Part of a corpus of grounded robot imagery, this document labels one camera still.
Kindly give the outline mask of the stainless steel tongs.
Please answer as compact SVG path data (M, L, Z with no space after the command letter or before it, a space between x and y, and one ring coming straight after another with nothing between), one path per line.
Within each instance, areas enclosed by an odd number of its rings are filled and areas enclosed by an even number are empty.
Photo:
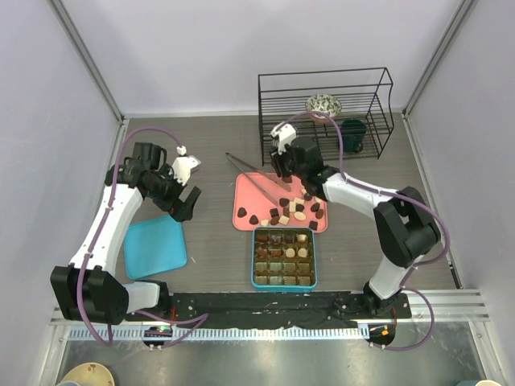
M283 189L286 192L291 192L290 185L282 181L279 177L269 175L265 171L258 169L257 167L249 164L248 162L236 157L229 152L225 153L225 157L238 171L240 171L245 176L245 178L262 194L262 196L272 204L278 205L278 200L255 179L256 176L259 175L264 179L272 182L280 189Z

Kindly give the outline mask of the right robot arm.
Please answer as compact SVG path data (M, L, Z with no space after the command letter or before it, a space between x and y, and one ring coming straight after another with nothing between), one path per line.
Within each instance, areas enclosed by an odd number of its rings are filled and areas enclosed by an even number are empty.
M400 191L364 183L326 165L313 138L292 134L272 136L271 164L278 177L295 176L307 193L338 203L371 218L383 257L363 288L367 314L389 312L409 272L441 240L433 215L413 187Z

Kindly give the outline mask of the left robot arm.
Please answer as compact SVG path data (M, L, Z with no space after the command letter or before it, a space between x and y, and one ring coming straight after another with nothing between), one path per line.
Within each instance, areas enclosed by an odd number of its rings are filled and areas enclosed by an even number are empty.
M114 274L122 241L144 199L151 199L178 222L192 219L201 190L193 187L186 199L180 196L200 160L183 146L177 153L174 162L167 163L164 148L137 142L131 156L108 170L101 206L83 244L68 265L51 272L51 287L65 319L118 325L138 310L155 321L170 314L166 285L157 281L124 285Z

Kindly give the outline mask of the pink tray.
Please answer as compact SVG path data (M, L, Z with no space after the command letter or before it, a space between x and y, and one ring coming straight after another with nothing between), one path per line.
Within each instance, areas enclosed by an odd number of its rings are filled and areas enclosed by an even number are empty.
M316 233L328 228L328 206L316 197L306 198L306 190L297 177L288 183L291 192L275 186L261 176L255 179L277 200L269 202L240 174L236 178L233 201L233 226L240 231L253 231L259 226L311 228Z

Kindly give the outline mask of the blue tin lid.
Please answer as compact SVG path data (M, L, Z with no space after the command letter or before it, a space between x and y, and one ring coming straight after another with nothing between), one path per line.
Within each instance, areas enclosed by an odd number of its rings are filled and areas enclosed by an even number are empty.
M126 275L133 281L187 264L182 224L170 216L131 224L123 246Z

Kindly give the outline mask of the patterned ceramic bowl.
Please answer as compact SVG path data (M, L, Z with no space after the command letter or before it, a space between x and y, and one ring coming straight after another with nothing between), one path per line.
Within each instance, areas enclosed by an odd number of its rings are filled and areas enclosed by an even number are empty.
M311 119L315 122L326 123L328 117L335 118L340 114L342 105L333 95L327 93L314 94L307 98L305 108L313 112Z

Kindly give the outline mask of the dark green mug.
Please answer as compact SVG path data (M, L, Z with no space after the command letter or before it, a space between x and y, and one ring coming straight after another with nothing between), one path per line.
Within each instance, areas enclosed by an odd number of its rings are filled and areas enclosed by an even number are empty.
M363 140L367 133L366 124L358 119L347 119L340 124L344 152L358 154L363 150Z

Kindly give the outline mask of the beige plate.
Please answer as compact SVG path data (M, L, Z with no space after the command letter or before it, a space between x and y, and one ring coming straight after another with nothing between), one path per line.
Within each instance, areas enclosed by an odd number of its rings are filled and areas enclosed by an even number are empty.
M58 385L99 385L115 386L115 379L110 370L94 362L82 363L67 372Z

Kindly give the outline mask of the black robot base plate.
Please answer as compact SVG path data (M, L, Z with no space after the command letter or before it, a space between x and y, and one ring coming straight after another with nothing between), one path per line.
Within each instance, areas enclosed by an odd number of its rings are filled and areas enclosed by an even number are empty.
M186 321L203 314L203 328L276 330L293 326L328 329L355 326L364 320L397 320L412 317L406 294L392 305L373 311L372 303L361 293L175 293L163 306L146 312L160 318Z

